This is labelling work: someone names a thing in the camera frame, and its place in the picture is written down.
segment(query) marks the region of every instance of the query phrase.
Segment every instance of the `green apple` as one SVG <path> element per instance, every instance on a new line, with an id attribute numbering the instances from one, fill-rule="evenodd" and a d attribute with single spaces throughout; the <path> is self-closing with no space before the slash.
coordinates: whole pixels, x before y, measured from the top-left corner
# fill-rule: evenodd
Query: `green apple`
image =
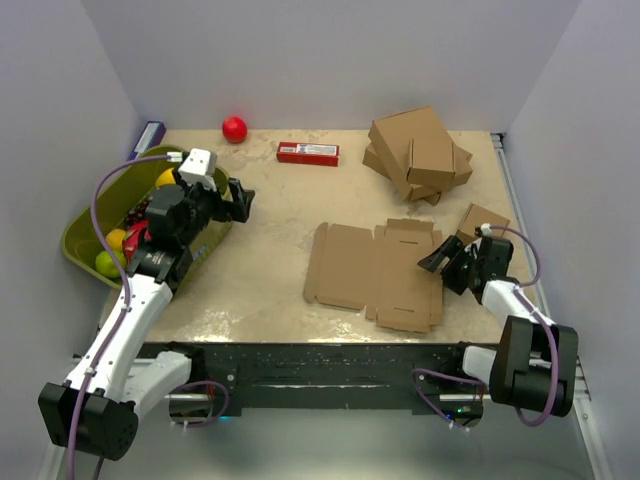
<path id="1" fill-rule="evenodd" d="M 116 254 L 116 258 L 120 262 L 120 265 L 126 267 L 127 260 L 124 258 L 124 254 L 117 250 L 114 253 Z M 118 273 L 118 267 L 116 267 L 116 264 L 113 263 L 113 260 L 111 260 L 111 257 L 106 250 L 100 252 L 96 257 L 96 272 L 107 278 L 117 278 L 120 276 L 120 274 Z"/>

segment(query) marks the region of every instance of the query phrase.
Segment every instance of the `robotic arm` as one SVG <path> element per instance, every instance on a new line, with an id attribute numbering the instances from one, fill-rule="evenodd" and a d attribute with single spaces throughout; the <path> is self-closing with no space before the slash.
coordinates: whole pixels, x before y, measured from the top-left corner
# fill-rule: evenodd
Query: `robotic arm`
<path id="1" fill-rule="evenodd" d="M 51 441 L 69 444 L 72 412 L 87 372 L 86 387 L 76 433 L 76 449 L 120 459 L 129 449 L 138 424 L 162 399 L 188 381 L 206 378 L 202 350 L 172 345 L 135 377 L 128 379 L 133 362 L 160 313 L 193 263 L 189 246 L 210 221 L 246 222 L 255 196 L 240 181 L 229 179 L 232 200 L 222 197 L 213 181 L 216 155 L 192 149 L 176 159 L 175 185 L 153 191 L 145 211 L 148 231 L 127 267 L 131 300 L 125 305 L 124 289 L 96 340 L 62 385 L 48 383 L 38 404 Z M 125 321 L 113 334 L 118 317 Z M 95 368 L 92 359 L 108 335 L 113 334 Z"/>
<path id="2" fill-rule="evenodd" d="M 524 295 L 518 281 L 507 276 L 513 255 L 509 240 L 490 236 L 488 225 L 477 229 L 476 234 L 479 238 L 467 247 L 450 236 L 418 263 L 435 272 L 448 259 L 441 271 L 444 286 L 458 295 L 468 288 L 478 303 L 504 325 L 497 350 L 462 344 L 458 368 L 488 385 L 496 403 L 544 412 L 553 396 L 549 413 L 565 416 L 573 403 L 578 335 L 543 315 Z M 551 331 L 553 345 L 545 326 Z M 557 362 L 551 362 L 556 356 L 552 349 L 557 352 Z"/>

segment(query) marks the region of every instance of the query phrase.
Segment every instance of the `green basket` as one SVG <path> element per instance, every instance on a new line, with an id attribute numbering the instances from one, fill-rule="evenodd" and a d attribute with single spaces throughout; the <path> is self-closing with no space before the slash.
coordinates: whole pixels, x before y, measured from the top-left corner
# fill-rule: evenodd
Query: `green basket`
<path id="1" fill-rule="evenodd" d="M 158 145 L 142 153 L 140 157 L 153 155 L 165 155 L 168 152 L 184 152 L 185 150 L 175 145 Z M 143 201 L 155 188 L 158 176 L 167 168 L 175 167 L 169 161 L 158 161 L 132 165 L 124 170 L 113 183 L 102 190 L 96 204 L 100 230 L 107 234 L 114 228 L 124 228 L 124 219 L 127 212 Z M 228 173 L 217 167 L 213 174 L 214 181 L 225 200 L 231 200 L 231 192 L 228 188 Z M 231 229 L 232 222 L 209 222 L 191 244 L 193 264 L 182 281 L 182 285 L 189 281 L 194 272 L 200 267 L 209 254 L 220 244 L 222 239 Z M 110 279 L 100 275 L 94 269 L 95 258 L 103 250 L 98 237 L 93 231 L 91 213 L 85 209 L 71 222 L 62 236 L 62 251 L 64 255 L 84 271 L 112 288 L 120 289 L 120 279 Z"/>

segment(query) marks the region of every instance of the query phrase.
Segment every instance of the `stacked cardboard box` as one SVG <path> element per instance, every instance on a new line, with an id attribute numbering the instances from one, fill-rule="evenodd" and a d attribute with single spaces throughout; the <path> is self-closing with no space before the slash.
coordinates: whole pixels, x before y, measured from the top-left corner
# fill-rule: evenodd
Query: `stacked cardboard box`
<path id="1" fill-rule="evenodd" d="M 443 192 L 464 185 L 471 154 L 458 147 L 431 107 L 373 121 L 363 164 L 389 178 L 403 200 L 436 205 Z"/>

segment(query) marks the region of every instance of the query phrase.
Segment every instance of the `table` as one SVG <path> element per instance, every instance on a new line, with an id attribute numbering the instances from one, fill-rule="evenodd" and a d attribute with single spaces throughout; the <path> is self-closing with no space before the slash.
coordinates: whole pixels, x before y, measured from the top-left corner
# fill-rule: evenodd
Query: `table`
<path id="1" fill-rule="evenodd" d="M 218 164 L 256 190 L 247 224 L 236 224 L 163 312 L 147 341 L 182 342 L 497 342 L 501 325 L 466 292 L 444 292 L 442 324 L 428 334 L 377 327 L 355 312 L 302 298 L 313 235 L 322 222 L 372 229 L 387 218 L 434 221 L 455 233 L 470 202 L 514 219 L 493 143 L 487 132 L 450 132 L 473 153 L 467 185 L 433 207 L 403 202 L 391 182 L 362 165 L 363 130 L 253 130 L 230 145 L 218 131 L 169 130 L 163 143 L 217 152 Z M 280 141 L 340 145 L 338 168 L 281 164 Z M 510 275 L 529 278 L 522 245 L 513 239 Z M 107 302 L 108 312 L 117 292 Z"/>

